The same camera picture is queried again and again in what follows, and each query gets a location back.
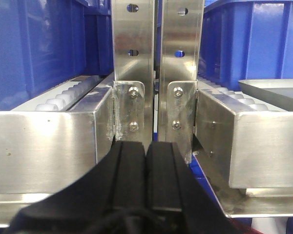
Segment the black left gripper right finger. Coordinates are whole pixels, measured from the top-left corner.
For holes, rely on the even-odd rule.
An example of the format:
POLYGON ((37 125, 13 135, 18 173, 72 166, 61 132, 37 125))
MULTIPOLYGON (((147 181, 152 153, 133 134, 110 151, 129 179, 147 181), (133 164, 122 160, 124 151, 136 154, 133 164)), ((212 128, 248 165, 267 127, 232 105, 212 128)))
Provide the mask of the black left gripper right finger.
POLYGON ((227 218, 184 163, 176 144, 155 141, 147 156, 148 202, 170 234, 254 234, 227 218))

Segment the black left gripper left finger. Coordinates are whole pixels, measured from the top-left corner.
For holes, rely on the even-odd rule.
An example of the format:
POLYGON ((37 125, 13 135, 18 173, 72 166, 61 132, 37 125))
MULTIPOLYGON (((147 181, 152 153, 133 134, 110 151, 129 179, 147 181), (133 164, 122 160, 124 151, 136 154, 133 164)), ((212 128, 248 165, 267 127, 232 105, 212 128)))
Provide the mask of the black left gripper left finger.
POLYGON ((140 234, 146 212, 145 151, 116 142, 80 179, 21 209, 7 234, 140 234))

